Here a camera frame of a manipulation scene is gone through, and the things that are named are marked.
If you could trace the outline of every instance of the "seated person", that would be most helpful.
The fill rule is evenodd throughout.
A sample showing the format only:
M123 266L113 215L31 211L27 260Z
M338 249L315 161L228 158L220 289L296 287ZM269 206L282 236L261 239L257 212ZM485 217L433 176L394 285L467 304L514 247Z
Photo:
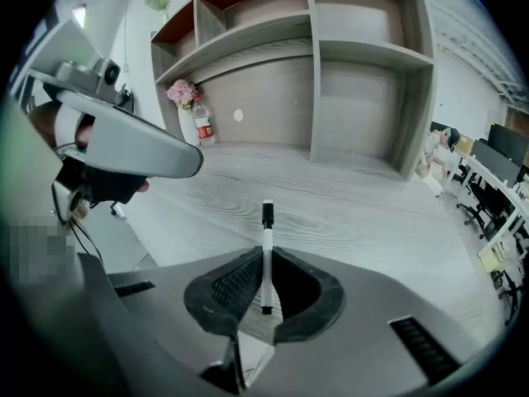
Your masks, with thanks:
M450 151L454 151L454 146L459 142L460 134L455 128L446 128L444 131L432 131L428 134L427 140L424 143L424 149L419 159L419 164L415 172L426 183L429 189L435 196L439 196L443 190L440 180L446 176L447 168L444 161L436 157L436 152L439 146L446 147ZM442 168L442 175L439 179L434 177L431 165L436 163Z

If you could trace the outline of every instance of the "pink flower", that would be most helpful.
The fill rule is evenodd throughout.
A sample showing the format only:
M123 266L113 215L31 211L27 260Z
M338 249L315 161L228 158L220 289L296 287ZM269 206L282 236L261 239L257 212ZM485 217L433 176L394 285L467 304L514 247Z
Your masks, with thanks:
M196 93L194 85L185 79L179 79L167 90L167 97L181 107L188 107Z

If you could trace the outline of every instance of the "wooden shelf unit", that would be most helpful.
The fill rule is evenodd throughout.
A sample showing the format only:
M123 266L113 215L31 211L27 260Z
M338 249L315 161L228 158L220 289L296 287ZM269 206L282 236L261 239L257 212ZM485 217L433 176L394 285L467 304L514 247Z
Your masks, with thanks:
M192 0L152 40L173 135L165 91L184 78L220 142L310 147L311 161L400 179L431 120L434 56L425 0Z

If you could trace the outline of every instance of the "black cap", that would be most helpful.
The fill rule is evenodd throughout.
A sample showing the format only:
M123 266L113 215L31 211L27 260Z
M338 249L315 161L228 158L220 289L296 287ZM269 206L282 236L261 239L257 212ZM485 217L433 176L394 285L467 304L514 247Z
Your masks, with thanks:
M455 128L446 128L446 138L448 138L448 148L453 153L454 146L460 142L461 134Z

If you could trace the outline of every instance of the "water bottle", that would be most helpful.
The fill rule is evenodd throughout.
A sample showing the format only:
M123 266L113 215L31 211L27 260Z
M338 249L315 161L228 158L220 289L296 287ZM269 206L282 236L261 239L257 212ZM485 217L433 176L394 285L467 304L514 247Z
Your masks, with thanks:
M209 110L203 103L200 95L193 101L193 117L197 125L198 138L203 146L210 146L215 142L212 123L209 120Z

